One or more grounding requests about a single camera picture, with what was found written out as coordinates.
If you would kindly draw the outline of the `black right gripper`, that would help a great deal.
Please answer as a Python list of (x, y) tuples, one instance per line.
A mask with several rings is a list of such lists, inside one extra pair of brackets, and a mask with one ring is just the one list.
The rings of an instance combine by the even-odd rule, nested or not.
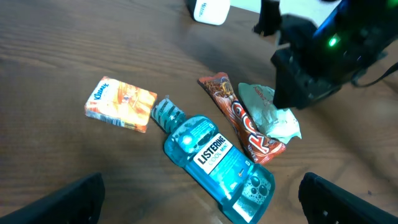
[(304, 109), (335, 94), (381, 59), (397, 40), (397, 1), (343, 0), (319, 26), (303, 17), (283, 15), (280, 1), (261, 0), (252, 31), (264, 37), (280, 28), (276, 50), (273, 104), (278, 109)]

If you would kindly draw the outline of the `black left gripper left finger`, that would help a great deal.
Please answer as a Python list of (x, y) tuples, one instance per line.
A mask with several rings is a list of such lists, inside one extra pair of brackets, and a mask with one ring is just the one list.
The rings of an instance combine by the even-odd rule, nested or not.
[(97, 224), (105, 187), (96, 172), (1, 217), (1, 224)]

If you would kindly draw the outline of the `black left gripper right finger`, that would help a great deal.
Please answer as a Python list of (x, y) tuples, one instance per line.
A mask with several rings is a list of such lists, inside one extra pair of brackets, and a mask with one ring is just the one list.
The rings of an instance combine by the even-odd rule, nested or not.
[(298, 199), (309, 223), (396, 224), (397, 217), (328, 180), (307, 172)]

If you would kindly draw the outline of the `red brown chocolate bar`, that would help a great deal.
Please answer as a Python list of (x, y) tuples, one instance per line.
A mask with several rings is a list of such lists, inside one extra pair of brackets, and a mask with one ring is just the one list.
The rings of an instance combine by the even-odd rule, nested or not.
[(209, 94), (234, 128), (245, 153), (256, 164), (264, 165), (286, 150), (286, 145), (260, 133), (234, 93), (229, 76), (220, 72), (202, 77), (198, 83)]

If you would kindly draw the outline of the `teal white pack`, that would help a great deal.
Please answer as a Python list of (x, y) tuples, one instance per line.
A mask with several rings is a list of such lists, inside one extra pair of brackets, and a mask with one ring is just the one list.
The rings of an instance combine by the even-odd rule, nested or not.
[(239, 96), (260, 133), (284, 144), (298, 137), (300, 125), (290, 109), (277, 109), (273, 104), (275, 90), (262, 85), (238, 85)]

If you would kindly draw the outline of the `orange Kleenex tissue pack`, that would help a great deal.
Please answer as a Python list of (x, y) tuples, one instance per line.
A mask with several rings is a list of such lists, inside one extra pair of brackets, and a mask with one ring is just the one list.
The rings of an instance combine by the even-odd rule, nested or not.
[(85, 103), (85, 115), (145, 133), (156, 99), (154, 92), (103, 77)]

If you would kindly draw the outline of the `blue Listerine mouthwash bottle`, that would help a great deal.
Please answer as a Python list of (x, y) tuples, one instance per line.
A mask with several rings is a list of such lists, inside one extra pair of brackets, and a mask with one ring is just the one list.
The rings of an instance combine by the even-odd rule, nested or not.
[(151, 113), (167, 133), (164, 152), (190, 174), (218, 203), (233, 223), (257, 223), (275, 189), (273, 175), (253, 163), (234, 146), (209, 118), (187, 118), (169, 98)]

